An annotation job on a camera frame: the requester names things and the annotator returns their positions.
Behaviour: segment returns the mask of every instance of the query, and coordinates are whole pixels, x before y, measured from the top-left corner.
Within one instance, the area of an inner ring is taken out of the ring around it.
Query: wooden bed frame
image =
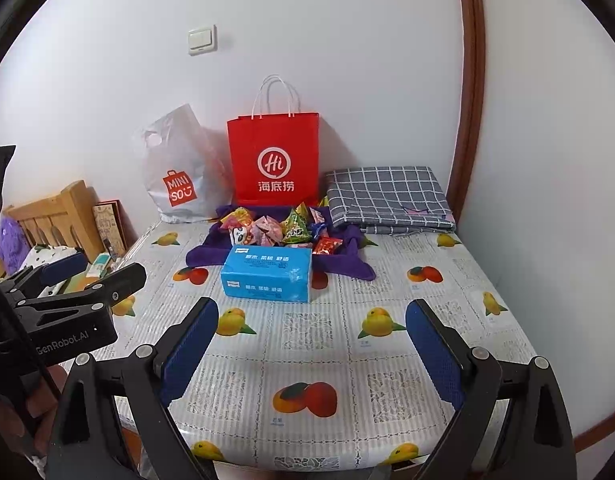
[[[82,248],[88,260],[105,251],[94,222],[94,201],[83,180],[77,180],[55,196],[3,209],[22,227],[30,246],[49,244]]]

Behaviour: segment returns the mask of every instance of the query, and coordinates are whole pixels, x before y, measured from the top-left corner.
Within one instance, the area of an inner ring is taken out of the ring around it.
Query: white rope handle
[[[281,79],[281,76],[279,76],[278,74],[270,74],[268,75],[264,81],[261,83],[261,87],[259,88],[259,92],[256,95],[255,99],[254,99],[254,104],[252,105],[252,115],[251,115],[251,119],[254,119],[254,109],[256,108],[256,102],[259,102],[259,118],[263,119],[263,99],[261,97],[261,92],[263,92],[265,85],[270,84],[272,81],[281,81],[281,84],[285,87],[285,91],[288,93],[288,117],[293,117],[294,116],[294,112],[292,111],[292,105],[294,104],[294,96],[292,95],[292,92],[290,92],[290,89],[288,88],[288,86],[285,84],[285,81],[283,79]]]

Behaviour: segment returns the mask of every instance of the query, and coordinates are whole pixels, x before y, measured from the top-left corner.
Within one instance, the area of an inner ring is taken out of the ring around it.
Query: plaid blanket
[[[332,223],[374,234],[453,232],[456,222],[428,166],[376,166],[326,174]]]

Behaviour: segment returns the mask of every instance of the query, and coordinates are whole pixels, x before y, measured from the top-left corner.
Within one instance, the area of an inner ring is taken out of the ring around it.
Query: snack package
[[[315,224],[324,224],[325,223],[325,218],[324,216],[321,214],[321,211],[317,211],[316,209],[314,209],[313,207],[311,207],[309,209],[310,213],[312,214],[312,218],[314,219],[314,223]]]
[[[228,213],[221,220],[221,229],[229,229],[230,227],[247,227],[252,224],[252,215],[245,207],[237,207]]]
[[[257,245],[271,247],[283,240],[283,229],[271,216],[262,216],[252,223],[252,236]]]
[[[334,254],[342,244],[343,240],[339,240],[339,238],[323,237],[316,243],[312,254]]]
[[[329,238],[327,233],[327,226],[325,222],[320,224],[311,224],[309,227],[310,234],[312,234],[312,241],[317,242],[319,238]]]
[[[306,222],[308,221],[308,206],[306,206],[305,202],[301,202],[299,205],[297,205],[296,212],[299,213],[300,217],[303,220],[305,220]]]
[[[285,219],[284,224],[284,244],[300,244],[312,240],[312,234],[310,234],[305,220],[296,210],[290,211],[290,216]]]
[[[249,245],[254,242],[252,230],[247,226],[230,227],[232,245]]]

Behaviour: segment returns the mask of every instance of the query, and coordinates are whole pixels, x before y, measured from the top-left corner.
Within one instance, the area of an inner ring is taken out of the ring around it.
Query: white plastic shopping bag
[[[225,167],[190,105],[150,124],[136,141],[143,183],[164,222],[213,218],[232,200]]]

